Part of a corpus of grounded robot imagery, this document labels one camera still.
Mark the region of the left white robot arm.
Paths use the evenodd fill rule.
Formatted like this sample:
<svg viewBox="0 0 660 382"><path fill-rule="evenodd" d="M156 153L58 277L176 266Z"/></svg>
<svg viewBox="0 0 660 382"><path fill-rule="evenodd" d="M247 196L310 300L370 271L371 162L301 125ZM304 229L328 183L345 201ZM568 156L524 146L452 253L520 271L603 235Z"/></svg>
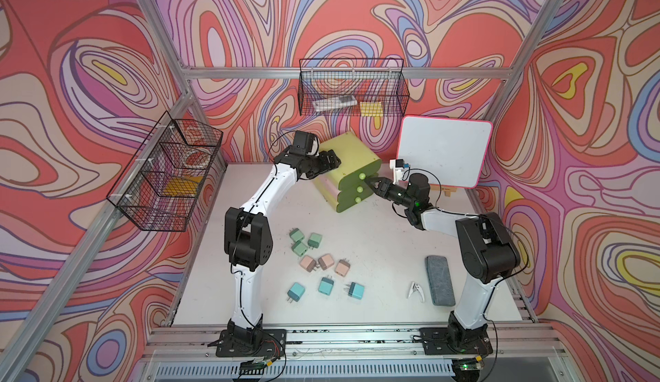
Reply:
<svg viewBox="0 0 660 382"><path fill-rule="evenodd" d="M261 277L274 248L268 216L300 179L313 179L340 164L333 150L313 155L287 148L276 157L254 195L241 207L230 207L225 213L223 245L235 279L235 308L228 322L228 334L241 344L255 346L264 336Z"/></svg>

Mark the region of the yellow green drawer cabinet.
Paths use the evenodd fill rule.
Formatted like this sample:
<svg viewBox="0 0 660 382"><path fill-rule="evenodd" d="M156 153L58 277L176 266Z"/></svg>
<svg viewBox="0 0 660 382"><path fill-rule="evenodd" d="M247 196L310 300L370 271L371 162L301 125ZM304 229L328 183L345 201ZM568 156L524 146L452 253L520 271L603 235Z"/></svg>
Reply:
<svg viewBox="0 0 660 382"><path fill-rule="evenodd" d="M352 132L321 144L321 153L329 150L340 159L340 166L315 178L313 184L330 207L342 213L373 194L365 181L378 175L383 162Z"/></svg>

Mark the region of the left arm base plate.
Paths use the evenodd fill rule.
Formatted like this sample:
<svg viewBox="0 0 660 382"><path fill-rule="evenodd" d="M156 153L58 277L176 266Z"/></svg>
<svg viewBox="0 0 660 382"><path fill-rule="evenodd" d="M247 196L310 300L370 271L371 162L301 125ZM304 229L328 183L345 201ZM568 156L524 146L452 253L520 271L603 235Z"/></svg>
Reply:
<svg viewBox="0 0 660 382"><path fill-rule="evenodd" d="M285 354L287 330L235 328L223 330L218 340L209 346L216 348L216 357L264 357L279 359Z"/></svg>

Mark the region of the green plug one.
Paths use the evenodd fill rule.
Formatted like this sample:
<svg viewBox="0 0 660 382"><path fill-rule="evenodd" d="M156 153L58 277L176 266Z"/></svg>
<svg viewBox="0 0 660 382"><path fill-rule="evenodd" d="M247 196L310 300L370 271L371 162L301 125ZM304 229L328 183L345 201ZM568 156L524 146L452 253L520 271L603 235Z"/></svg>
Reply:
<svg viewBox="0 0 660 382"><path fill-rule="evenodd" d="M304 233L299 228L294 228L289 232L290 239L294 243L301 243L305 239Z"/></svg>

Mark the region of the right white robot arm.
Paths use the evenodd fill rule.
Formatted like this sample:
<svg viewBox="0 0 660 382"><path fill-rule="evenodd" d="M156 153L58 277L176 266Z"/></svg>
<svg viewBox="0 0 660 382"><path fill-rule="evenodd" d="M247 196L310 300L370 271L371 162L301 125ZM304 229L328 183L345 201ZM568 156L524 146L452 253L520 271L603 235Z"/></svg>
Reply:
<svg viewBox="0 0 660 382"><path fill-rule="evenodd" d="M463 353L488 346L486 312L498 284L515 274L519 250L495 213L469 214L441 210L430 201L428 177L412 174L405 187L386 177L369 177L367 186L380 198L404 208L411 226L457 237L467 279L446 328L450 348Z"/></svg>

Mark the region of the green plug three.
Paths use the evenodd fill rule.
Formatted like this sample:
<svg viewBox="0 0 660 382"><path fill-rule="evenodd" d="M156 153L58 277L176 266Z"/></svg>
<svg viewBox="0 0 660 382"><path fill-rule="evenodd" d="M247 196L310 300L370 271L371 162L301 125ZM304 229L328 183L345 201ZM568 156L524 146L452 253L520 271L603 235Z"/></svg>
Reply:
<svg viewBox="0 0 660 382"><path fill-rule="evenodd" d="M298 241L291 246L291 250L299 258L302 258L309 250L309 247L306 244L304 244L302 241Z"/></svg>

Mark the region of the green plug two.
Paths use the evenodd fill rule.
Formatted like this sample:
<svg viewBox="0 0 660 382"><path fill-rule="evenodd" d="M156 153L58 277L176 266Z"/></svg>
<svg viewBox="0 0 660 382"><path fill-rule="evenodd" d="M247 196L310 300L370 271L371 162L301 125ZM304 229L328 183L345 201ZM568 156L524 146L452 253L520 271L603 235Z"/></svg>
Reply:
<svg viewBox="0 0 660 382"><path fill-rule="evenodd" d="M318 233L312 233L307 239L307 246L313 249L318 249L322 243L323 236Z"/></svg>

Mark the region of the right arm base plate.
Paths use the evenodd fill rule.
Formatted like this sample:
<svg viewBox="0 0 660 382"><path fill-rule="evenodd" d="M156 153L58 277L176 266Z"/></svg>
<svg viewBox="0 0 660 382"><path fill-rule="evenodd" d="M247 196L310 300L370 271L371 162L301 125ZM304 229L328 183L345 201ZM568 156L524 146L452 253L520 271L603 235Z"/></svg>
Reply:
<svg viewBox="0 0 660 382"><path fill-rule="evenodd" d="M464 330L460 325L427 327L419 330L419 337L427 356L489 356L493 346L487 325Z"/></svg>

